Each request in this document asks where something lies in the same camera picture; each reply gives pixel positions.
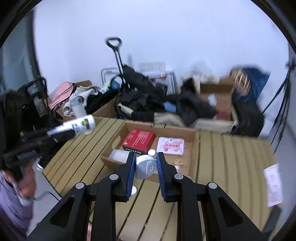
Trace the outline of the person left hand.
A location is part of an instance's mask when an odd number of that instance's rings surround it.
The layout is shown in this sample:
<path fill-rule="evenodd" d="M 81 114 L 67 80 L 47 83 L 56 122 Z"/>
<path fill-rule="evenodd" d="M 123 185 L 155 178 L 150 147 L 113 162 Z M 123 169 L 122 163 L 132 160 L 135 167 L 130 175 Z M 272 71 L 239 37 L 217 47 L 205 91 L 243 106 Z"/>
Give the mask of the person left hand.
<path fill-rule="evenodd" d="M 35 172 L 33 170 L 33 160 L 29 161 L 25 166 L 24 174 L 22 179 L 18 182 L 18 187 L 20 189 L 20 196 L 23 198 L 32 198 L 35 195 L 36 191 L 36 180 Z M 3 176 L 9 184 L 16 183 L 15 178 L 12 173 L 8 170 L 3 170 Z"/>

